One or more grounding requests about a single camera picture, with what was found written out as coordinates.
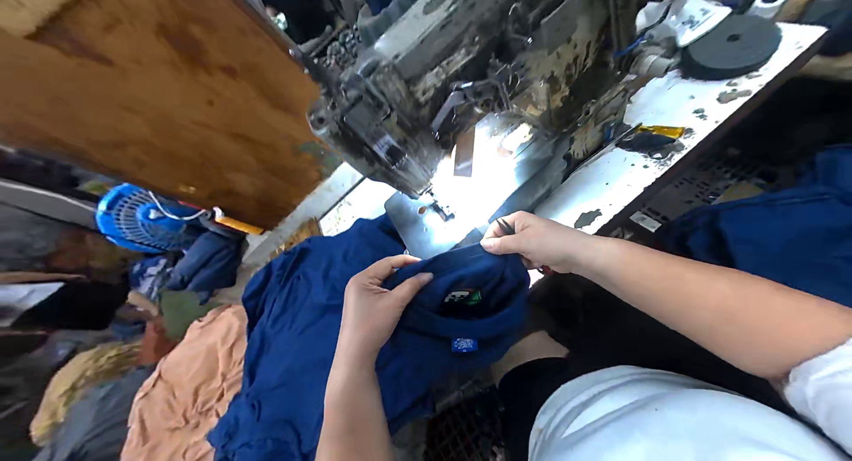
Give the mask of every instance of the navy blue shirt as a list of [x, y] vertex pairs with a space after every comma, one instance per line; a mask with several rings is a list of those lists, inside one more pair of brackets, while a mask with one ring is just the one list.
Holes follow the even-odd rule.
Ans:
[[[346, 283], [404, 248], [387, 216], [358, 220], [335, 237], [309, 238], [255, 275], [243, 297], [243, 386], [208, 435], [216, 459], [314, 458]], [[524, 322], [529, 277], [517, 256], [474, 245], [402, 268], [386, 286], [420, 271], [435, 278], [376, 363], [392, 433], [432, 411], [431, 390], [447, 376], [499, 359]]]

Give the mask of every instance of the blue tag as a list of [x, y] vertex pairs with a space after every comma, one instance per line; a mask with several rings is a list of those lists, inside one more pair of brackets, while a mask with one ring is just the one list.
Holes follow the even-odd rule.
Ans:
[[453, 338], [453, 353], [469, 353], [479, 348], [472, 338]]

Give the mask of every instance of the blue wire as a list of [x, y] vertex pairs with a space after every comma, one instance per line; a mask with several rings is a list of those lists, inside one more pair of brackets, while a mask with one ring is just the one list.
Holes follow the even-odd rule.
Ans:
[[645, 40], [645, 34], [639, 35], [639, 38], [637, 38], [635, 40], [635, 42], [628, 45], [627, 48], [625, 48], [624, 50], [621, 50], [620, 52], [613, 53], [612, 56], [616, 57], [616, 58], [617, 57], [623, 57], [624, 55], [632, 52], [634, 48], [639, 47], [639, 44], [642, 43], [643, 40]]

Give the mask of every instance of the white sleeve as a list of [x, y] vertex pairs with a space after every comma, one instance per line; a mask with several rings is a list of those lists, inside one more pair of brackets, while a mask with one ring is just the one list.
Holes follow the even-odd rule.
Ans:
[[793, 368], [784, 398], [852, 454], [852, 339]]

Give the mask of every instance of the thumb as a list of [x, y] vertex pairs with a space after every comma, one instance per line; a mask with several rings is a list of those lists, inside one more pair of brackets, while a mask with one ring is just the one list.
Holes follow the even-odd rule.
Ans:
[[521, 252], [519, 235], [508, 235], [499, 238], [485, 238], [480, 241], [482, 248], [492, 255], [507, 255]]
[[394, 296], [394, 300], [399, 302], [402, 307], [405, 307], [423, 286], [426, 286], [432, 281], [432, 278], [434, 278], [434, 275], [430, 272], [418, 273], [400, 283], [399, 286], [391, 291], [391, 294]]

